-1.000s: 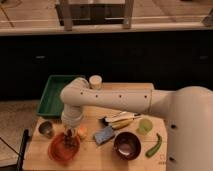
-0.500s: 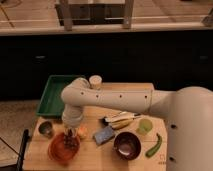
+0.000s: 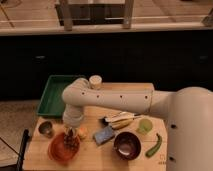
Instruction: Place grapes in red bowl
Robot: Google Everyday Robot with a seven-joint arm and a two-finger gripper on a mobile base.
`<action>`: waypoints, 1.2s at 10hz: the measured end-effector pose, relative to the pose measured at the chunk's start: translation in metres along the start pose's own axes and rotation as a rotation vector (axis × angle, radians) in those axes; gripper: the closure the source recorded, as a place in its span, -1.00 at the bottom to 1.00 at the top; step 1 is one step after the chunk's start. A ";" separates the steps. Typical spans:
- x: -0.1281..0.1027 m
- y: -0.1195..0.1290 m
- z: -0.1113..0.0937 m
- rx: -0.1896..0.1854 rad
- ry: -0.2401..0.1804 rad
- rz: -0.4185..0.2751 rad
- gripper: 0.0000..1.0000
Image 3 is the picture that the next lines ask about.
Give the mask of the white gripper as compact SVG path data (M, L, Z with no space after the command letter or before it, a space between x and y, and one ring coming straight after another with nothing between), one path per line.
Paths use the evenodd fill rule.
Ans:
M63 123L69 127L77 128L84 118L83 108L67 105L63 113Z

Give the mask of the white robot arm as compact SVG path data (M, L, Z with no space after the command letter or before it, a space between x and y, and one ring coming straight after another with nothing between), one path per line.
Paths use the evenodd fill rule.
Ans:
M63 122L80 126L86 106L167 121L167 171L213 171L213 91L187 87L176 92L157 90L94 90L78 78L62 93Z

